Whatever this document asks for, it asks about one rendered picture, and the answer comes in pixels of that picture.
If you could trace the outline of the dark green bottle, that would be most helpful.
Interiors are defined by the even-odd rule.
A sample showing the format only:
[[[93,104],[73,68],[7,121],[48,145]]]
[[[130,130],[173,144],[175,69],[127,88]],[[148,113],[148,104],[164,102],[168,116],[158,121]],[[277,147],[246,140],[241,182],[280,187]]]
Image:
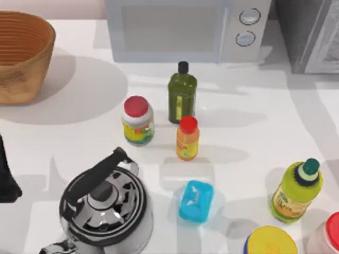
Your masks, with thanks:
[[[180,61],[168,83],[168,119],[179,123],[184,116],[195,116],[198,81],[189,74],[189,63]]]

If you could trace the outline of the yellow-green bottle with teal cap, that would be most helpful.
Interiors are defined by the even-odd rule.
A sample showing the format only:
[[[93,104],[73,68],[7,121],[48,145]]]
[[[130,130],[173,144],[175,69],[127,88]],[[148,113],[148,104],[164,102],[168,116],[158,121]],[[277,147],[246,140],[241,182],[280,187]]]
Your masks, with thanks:
[[[323,186],[320,163],[315,158],[292,163],[271,198],[271,212],[281,222],[299,220]]]

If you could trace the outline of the red-lidded pale jar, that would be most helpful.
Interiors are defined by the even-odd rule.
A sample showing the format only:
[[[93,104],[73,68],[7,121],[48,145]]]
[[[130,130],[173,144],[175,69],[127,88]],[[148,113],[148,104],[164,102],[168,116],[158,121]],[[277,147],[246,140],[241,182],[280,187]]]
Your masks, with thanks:
[[[310,235],[306,254],[339,254],[339,211],[333,213]]]

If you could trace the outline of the blue plastic box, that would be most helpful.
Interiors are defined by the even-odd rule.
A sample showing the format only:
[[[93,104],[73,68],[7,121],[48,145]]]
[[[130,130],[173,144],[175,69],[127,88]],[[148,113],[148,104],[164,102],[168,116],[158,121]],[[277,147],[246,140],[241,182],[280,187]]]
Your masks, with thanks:
[[[214,187],[209,183],[188,181],[179,205],[179,217],[194,223],[206,222],[214,193]]]

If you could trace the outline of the microwave knob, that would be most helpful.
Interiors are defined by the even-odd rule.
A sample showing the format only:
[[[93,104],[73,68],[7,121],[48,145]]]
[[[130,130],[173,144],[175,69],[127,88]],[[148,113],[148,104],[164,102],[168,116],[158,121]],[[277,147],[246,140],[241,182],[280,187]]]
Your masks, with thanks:
[[[239,20],[244,25],[253,25],[259,21],[261,14],[258,9],[252,8],[243,10],[239,15]]]
[[[245,31],[236,35],[235,42],[240,47],[249,47],[256,40],[256,35],[251,31]]]

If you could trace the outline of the orange bottle with red cap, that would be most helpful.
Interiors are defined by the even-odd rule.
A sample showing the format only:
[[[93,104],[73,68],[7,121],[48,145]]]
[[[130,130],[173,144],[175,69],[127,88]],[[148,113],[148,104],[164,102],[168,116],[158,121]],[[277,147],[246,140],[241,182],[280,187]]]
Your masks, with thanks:
[[[176,154],[184,160],[193,160],[199,152],[200,131],[194,116],[184,116],[176,132]]]

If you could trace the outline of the pale microwave oven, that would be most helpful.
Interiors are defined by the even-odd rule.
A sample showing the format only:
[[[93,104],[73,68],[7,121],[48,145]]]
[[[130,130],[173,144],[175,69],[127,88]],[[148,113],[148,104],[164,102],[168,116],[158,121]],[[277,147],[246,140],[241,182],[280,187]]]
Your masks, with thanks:
[[[116,62],[255,62],[272,0],[104,0],[111,50]],[[253,25],[239,20],[256,8]],[[240,47],[236,35],[256,35]]]

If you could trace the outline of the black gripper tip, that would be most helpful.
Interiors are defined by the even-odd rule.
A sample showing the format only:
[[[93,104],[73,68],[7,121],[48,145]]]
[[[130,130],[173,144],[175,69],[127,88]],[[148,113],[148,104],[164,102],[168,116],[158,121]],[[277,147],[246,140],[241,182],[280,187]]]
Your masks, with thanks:
[[[14,203],[22,194],[8,166],[3,138],[0,135],[0,203]]]

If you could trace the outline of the red-lidded white jar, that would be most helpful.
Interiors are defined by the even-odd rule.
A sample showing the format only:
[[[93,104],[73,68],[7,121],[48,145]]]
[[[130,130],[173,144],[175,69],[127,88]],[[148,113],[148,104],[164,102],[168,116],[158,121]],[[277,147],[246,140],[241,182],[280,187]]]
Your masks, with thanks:
[[[142,96],[131,96],[123,105],[123,134],[125,139],[136,146],[148,144],[155,132],[154,112],[149,102]]]

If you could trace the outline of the woven brown basket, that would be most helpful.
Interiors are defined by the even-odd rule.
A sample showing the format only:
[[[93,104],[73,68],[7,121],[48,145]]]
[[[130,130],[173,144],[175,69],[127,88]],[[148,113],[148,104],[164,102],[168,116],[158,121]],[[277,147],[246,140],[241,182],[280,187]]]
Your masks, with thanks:
[[[33,101],[46,78],[56,31],[45,19],[0,11],[0,105]]]

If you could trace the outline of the yellow-lidded blue can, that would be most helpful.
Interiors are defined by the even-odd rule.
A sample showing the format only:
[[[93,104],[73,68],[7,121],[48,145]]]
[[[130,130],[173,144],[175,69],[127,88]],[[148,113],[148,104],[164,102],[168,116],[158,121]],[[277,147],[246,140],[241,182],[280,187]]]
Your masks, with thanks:
[[[246,239],[243,254],[298,254],[295,241],[275,226],[261,226]]]

